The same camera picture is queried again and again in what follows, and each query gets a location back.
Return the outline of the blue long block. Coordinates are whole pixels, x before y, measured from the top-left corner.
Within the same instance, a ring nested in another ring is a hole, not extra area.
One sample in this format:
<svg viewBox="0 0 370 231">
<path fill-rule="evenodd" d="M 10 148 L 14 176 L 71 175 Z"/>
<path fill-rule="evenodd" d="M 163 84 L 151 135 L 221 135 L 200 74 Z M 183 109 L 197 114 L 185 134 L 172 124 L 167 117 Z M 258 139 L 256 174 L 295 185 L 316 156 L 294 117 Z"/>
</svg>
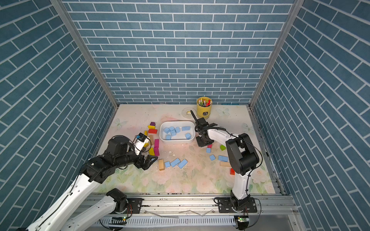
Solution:
<svg viewBox="0 0 370 231">
<path fill-rule="evenodd" d="M 221 155 L 219 155 L 219 156 L 218 156 L 218 160 L 219 160 L 219 161 L 222 161 L 222 162 L 228 162 L 228 161 L 229 161 L 228 157 L 226 157 L 226 156 L 221 156 Z"/>
<path fill-rule="evenodd" d="M 170 163 L 170 165 L 171 165 L 171 167 L 175 167 L 175 166 L 177 166 L 178 164 L 180 164 L 181 163 L 181 161 L 180 161 L 180 159 L 179 158 L 177 158 L 177 159 L 175 159 L 174 161 L 172 161 L 171 163 Z"/>
<path fill-rule="evenodd" d="M 180 169 L 182 169 L 186 164 L 188 163 L 188 161 L 186 159 L 183 159 L 179 164 L 178 164 L 178 167 Z"/>
</svg>

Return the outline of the blue cube cluster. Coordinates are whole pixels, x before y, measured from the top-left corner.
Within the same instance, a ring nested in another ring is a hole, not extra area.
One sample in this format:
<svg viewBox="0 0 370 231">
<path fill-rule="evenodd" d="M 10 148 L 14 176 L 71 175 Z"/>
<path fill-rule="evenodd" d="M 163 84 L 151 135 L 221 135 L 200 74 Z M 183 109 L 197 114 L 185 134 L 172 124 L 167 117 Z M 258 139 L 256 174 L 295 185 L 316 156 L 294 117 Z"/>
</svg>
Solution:
<svg viewBox="0 0 370 231">
<path fill-rule="evenodd" d="M 170 129 L 171 136 L 175 136 L 177 134 L 175 127 L 171 126 L 169 127 L 169 129 Z"/>
</svg>

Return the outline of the white rectangular dish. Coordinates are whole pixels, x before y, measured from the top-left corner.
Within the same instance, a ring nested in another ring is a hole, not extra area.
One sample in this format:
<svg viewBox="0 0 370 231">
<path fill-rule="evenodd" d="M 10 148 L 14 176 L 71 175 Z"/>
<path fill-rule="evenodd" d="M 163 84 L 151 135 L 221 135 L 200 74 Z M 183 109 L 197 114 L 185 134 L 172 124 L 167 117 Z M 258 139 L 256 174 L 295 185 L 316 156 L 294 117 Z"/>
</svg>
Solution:
<svg viewBox="0 0 370 231">
<path fill-rule="evenodd" d="M 159 136 L 164 143 L 190 143 L 196 135 L 191 121 L 166 121 L 161 125 Z"/>
</svg>

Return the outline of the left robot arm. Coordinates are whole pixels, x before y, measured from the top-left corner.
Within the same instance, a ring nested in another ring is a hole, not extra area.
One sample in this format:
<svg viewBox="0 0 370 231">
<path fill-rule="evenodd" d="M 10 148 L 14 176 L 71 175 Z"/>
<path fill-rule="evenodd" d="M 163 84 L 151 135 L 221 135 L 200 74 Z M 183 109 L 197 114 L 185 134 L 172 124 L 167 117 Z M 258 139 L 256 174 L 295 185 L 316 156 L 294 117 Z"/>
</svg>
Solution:
<svg viewBox="0 0 370 231">
<path fill-rule="evenodd" d="M 117 225 L 106 225 L 110 231 L 119 231 L 134 213 L 133 205 L 127 195 L 117 188 L 106 195 L 89 209 L 72 216 L 82 202 L 111 175 L 116 169 L 134 165 L 147 170 L 158 160 L 150 155 L 145 146 L 153 147 L 151 139 L 140 133 L 134 140 L 123 135 L 116 135 L 108 141 L 108 147 L 101 155 L 89 159 L 81 167 L 77 177 L 57 201 L 37 220 L 22 231 L 84 231 L 99 222 L 104 216 L 118 214 Z"/>
</svg>

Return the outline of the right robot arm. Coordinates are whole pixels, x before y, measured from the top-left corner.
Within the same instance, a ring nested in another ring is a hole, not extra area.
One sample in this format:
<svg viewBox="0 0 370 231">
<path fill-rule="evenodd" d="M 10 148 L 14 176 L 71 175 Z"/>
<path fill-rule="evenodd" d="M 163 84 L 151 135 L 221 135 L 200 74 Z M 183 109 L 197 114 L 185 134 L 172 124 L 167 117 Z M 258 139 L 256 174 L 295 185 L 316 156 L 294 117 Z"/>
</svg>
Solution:
<svg viewBox="0 0 370 231">
<path fill-rule="evenodd" d="M 231 205 L 236 211 L 244 209 L 251 197 L 251 173 L 260 163 L 249 136 L 245 133 L 234 135 L 215 123 L 208 123 L 204 118 L 195 119 L 195 132 L 198 133 L 196 140 L 199 147 L 211 145 L 215 141 L 226 147 L 229 163 L 235 171 L 235 182 L 230 193 Z"/>
</svg>

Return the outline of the natural wood block lower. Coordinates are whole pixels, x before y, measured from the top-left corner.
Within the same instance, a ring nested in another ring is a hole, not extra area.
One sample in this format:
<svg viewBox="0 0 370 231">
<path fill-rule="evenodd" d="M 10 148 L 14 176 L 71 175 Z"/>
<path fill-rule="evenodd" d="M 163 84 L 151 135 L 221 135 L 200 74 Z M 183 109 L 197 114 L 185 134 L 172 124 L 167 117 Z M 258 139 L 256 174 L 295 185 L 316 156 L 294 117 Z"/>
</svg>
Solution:
<svg viewBox="0 0 370 231">
<path fill-rule="evenodd" d="M 163 159 L 159 159 L 159 170 L 163 171 L 165 170 L 165 164 Z"/>
</svg>

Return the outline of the yellow block lower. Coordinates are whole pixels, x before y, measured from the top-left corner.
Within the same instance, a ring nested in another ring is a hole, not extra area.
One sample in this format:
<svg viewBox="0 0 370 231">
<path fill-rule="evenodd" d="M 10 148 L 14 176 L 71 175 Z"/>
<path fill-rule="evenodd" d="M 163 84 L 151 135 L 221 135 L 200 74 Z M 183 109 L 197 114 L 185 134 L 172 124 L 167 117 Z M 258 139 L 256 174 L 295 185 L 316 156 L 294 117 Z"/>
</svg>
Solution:
<svg viewBox="0 0 370 231">
<path fill-rule="evenodd" d="M 150 148 L 150 149 L 149 149 L 149 154 L 150 154 L 151 156 L 155 156 L 154 148 Z"/>
</svg>

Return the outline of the lower magenta block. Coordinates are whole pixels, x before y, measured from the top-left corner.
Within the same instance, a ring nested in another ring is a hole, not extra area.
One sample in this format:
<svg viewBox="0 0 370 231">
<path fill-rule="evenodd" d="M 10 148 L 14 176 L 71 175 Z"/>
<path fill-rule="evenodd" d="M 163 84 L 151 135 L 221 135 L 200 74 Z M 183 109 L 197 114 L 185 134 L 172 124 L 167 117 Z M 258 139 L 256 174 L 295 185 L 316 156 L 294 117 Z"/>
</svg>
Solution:
<svg viewBox="0 0 370 231">
<path fill-rule="evenodd" d="M 160 156 L 160 152 L 159 152 L 159 148 L 158 147 L 155 147 L 154 148 L 154 154 L 155 154 L 155 156 Z"/>
</svg>

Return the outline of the magenta block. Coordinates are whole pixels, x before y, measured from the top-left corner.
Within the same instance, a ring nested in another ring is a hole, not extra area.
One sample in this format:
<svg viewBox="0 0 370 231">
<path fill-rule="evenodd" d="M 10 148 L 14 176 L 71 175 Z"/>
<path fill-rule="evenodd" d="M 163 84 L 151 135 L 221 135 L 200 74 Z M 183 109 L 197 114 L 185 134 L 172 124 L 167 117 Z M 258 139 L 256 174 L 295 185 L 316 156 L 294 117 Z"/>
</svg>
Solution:
<svg viewBox="0 0 370 231">
<path fill-rule="evenodd" d="M 159 152 L 159 148 L 158 147 L 155 147 L 154 148 L 154 154 L 155 154 L 155 156 L 160 156 L 160 152 Z"/>
<path fill-rule="evenodd" d="M 155 147 L 155 148 L 158 148 L 158 147 L 159 147 L 159 145 L 160 145 L 160 140 L 159 140 L 159 139 L 155 139 L 155 140 L 154 140 L 154 147 Z"/>
</svg>

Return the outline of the yellow pen cup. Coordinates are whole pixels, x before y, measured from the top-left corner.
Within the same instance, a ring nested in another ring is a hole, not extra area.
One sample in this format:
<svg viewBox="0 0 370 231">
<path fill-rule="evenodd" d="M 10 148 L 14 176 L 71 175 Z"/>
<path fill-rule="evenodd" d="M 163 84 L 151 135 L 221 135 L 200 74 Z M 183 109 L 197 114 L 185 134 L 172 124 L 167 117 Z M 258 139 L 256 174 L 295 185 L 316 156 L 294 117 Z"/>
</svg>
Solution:
<svg viewBox="0 0 370 231">
<path fill-rule="evenodd" d="M 211 114 L 211 108 L 213 105 L 213 101 L 206 96 L 200 97 L 197 99 L 197 115 L 199 117 L 203 117 L 204 119 L 208 119 Z"/>
</svg>

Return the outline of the upper magenta block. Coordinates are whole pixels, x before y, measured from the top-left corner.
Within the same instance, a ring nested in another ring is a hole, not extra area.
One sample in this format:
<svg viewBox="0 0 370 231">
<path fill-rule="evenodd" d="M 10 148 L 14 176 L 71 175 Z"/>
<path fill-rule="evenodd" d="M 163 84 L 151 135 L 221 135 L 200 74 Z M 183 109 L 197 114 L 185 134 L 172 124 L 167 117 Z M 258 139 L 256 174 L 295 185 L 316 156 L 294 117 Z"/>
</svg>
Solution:
<svg viewBox="0 0 370 231">
<path fill-rule="evenodd" d="M 155 140 L 154 140 L 154 147 L 155 147 L 155 148 L 158 148 L 158 147 L 159 147 L 159 145 L 160 145 L 160 140 L 159 140 L 159 139 L 155 139 Z"/>
</svg>

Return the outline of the natural wood long block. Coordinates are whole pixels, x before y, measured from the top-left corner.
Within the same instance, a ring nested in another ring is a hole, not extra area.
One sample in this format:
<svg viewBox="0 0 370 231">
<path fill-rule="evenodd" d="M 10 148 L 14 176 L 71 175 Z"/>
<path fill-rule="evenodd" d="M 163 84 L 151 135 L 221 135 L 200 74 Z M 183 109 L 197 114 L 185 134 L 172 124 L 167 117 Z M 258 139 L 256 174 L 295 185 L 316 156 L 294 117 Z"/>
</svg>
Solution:
<svg viewBox="0 0 370 231">
<path fill-rule="evenodd" d="M 149 135 L 149 139 L 151 141 L 151 145 L 154 145 L 155 144 L 154 137 L 152 135 Z"/>
</svg>

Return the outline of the red rectangular block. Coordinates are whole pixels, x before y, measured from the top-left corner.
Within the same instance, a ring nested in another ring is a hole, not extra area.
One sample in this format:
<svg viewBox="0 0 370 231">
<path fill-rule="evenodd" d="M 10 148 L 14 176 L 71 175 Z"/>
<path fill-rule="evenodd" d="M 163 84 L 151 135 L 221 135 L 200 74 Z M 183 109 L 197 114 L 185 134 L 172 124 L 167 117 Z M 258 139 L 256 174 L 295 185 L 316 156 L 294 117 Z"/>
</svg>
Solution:
<svg viewBox="0 0 370 231">
<path fill-rule="evenodd" d="M 158 132 L 158 130 L 156 130 L 156 129 L 149 129 L 148 130 L 149 134 L 157 134 L 157 132 Z"/>
</svg>

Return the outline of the natural wood flat block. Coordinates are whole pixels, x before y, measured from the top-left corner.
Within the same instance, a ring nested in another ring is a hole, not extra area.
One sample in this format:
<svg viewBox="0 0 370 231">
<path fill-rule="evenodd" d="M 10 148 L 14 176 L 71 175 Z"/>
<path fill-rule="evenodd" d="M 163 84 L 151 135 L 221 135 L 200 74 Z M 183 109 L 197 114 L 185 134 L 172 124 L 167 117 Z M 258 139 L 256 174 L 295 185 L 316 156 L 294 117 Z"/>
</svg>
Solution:
<svg viewBox="0 0 370 231">
<path fill-rule="evenodd" d="M 221 167 L 231 167 L 231 164 L 229 162 L 219 162 Z"/>
</svg>

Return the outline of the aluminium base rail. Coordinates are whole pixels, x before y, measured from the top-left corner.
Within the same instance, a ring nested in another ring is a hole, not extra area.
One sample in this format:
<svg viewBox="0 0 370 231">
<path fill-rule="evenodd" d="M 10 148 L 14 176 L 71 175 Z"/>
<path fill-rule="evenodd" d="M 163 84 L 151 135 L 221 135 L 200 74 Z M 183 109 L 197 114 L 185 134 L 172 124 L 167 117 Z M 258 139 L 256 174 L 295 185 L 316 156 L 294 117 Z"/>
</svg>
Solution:
<svg viewBox="0 0 370 231">
<path fill-rule="evenodd" d="M 303 220 L 291 196 L 255 196 L 241 208 L 233 208 L 225 195 L 143 194 L 107 195 L 84 212 L 73 216 L 79 203 L 64 202 L 46 223 L 47 231 L 84 231 L 102 222 L 110 227 L 161 227 L 180 225 L 235 225 L 252 230 L 258 221 L 273 215 L 288 221 L 294 231 L 304 231 Z"/>
</svg>

